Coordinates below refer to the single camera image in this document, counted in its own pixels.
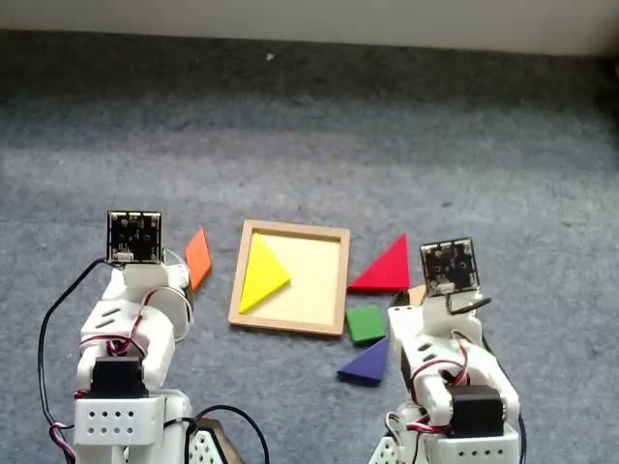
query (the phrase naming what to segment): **red triangle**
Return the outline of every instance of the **red triangle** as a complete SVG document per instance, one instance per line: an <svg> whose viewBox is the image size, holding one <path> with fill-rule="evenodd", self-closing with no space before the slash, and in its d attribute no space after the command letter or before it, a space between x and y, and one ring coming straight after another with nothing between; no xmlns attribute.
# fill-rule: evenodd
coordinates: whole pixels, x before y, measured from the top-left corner
<svg viewBox="0 0 619 464"><path fill-rule="evenodd" d="M348 285L353 292L397 292L410 286L408 274L408 243L403 234L374 261L357 279Z"/></svg>

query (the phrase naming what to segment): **circuit board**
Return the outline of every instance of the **circuit board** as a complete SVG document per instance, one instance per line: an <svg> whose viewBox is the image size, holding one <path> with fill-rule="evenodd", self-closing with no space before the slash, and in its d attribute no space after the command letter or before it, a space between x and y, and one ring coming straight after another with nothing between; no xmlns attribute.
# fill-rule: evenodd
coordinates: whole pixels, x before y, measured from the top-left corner
<svg viewBox="0 0 619 464"><path fill-rule="evenodd" d="M470 238L426 244L420 248L427 295L447 295L479 288Z"/></svg>
<svg viewBox="0 0 619 464"><path fill-rule="evenodd" d="M108 211L107 262L113 265L162 262L160 211Z"/></svg>

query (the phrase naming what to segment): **black wire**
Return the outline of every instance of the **black wire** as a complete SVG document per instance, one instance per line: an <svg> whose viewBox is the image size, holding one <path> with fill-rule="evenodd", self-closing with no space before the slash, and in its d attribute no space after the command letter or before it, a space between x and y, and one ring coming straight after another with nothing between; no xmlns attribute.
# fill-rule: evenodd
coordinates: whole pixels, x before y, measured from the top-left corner
<svg viewBox="0 0 619 464"><path fill-rule="evenodd" d="M93 261L90 266L88 266L83 273L79 275L79 277L71 284L71 286L65 290L65 292L54 302L54 304L47 310L45 316L43 318L43 322L41 323L41 331L39 332L39 349L37 352L37 372L39 374L39 395L41 397L41 408L43 409L43 414L45 416L45 420L49 423L49 426L52 426L56 419L51 415L49 411L49 402L47 401L47 389L45 387L45 368L44 368L44 349L45 349L45 334L47 332L47 325L49 324L49 319L51 315L54 313L56 308L64 302L69 295L77 288L77 285L81 283L81 281L86 278L93 269L95 269L98 265L105 262L104 258L99 258ZM62 431L58 430L58 433L65 439ZM69 454L64 451L65 459L68 463L73 463L73 460L69 456Z"/></svg>
<svg viewBox="0 0 619 464"><path fill-rule="evenodd" d="M485 306L491 302L492 302L492 298L482 298L481 300L478 300L473 304L468 304L465 307L461 307L460 309L455 309L452 311L450 308L450 314L452 314L453 316L456 316L458 314L466 314L467 312L471 312L471 311L474 311L475 309L479 309L480 307Z"/></svg>
<svg viewBox="0 0 619 464"><path fill-rule="evenodd" d="M486 348L486 350L492 356L494 356L494 358L496 358L496 356L494 355L494 352L490 348L490 345L487 343L486 336L483 333L482 333L482 343L484 344L484 348ZM501 362L498 359L496 360L496 362L499 364L499 367L501 368L501 370L505 374L505 377L507 377L508 380L510 380L509 376L507 375L507 372L505 372L505 369L501 365ZM518 414L518 428L520 429L520 459L519 459L519 464L526 464L526 425L524 424L524 417L522 416L522 413Z"/></svg>
<svg viewBox="0 0 619 464"><path fill-rule="evenodd" d="M176 418L176 419L170 419L166 422L163 423L163 428L168 428L170 425L174 425L175 423L183 423L183 422L190 422L195 426L195 419L194 418Z"/></svg>
<svg viewBox="0 0 619 464"><path fill-rule="evenodd" d="M415 454L413 454L413 460L410 461L411 464L415 464L417 462L417 455L419 454L419 439L422 438L422 432L417 432L417 438L415 439Z"/></svg>
<svg viewBox="0 0 619 464"><path fill-rule="evenodd" d="M200 411L193 418L179 418L178 419L178 421L192 422L192 425L187 427L187 432L185 433L185 455L184 455L185 464L190 463L190 439L191 439L193 430L197 428L196 423L200 419L202 419L204 416L214 411L229 411L245 419L251 425L251 428L253 428L256 435L260 439L260 445L262 445L262 452L264 453L264 464L270 464L271 460L269 458L269 447L267 446L267 441L264 438L264 434L262 433L262 430L260 430L260 427L258 427L258 424L255 423L255 421L250 417L250 415L246 413L245 411L243 411L242 409L239 409L235 406L229 406L227 404L216 404L214 406L209 406L208 408Z"/></svg>

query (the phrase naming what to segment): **white wall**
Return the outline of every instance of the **white wall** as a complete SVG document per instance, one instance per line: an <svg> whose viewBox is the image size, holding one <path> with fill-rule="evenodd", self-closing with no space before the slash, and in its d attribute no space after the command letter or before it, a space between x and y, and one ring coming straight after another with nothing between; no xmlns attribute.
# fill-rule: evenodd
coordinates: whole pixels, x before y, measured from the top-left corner
<svg viewBox="0 0 619 464"><path fill-rule="evenodd" d="M0 28L619 54L619 0L0 0Z"/></svg>

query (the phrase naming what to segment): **wooden frame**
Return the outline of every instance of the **wooden frame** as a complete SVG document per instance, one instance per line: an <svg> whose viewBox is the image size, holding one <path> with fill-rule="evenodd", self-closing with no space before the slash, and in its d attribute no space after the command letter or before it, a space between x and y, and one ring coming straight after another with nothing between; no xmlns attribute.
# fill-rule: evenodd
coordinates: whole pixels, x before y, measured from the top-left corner
<svg viewBox="0 0 619 464"><path fill-rule="evenodd" d="M266 318L252 315L251 311L245 314L239 313L239 304L243 294L245 273L250 256L251 237L256 232L263 236L269 235L322 242L337 242L339 244L333 324ZM243 225L239 258L237 261L234 287L232 289L232 298L228 313L228 322L233 325L263 329L279 329L322 335L341 335L344 325L349 249L350 232L346 229L247 219Z"/></svg>

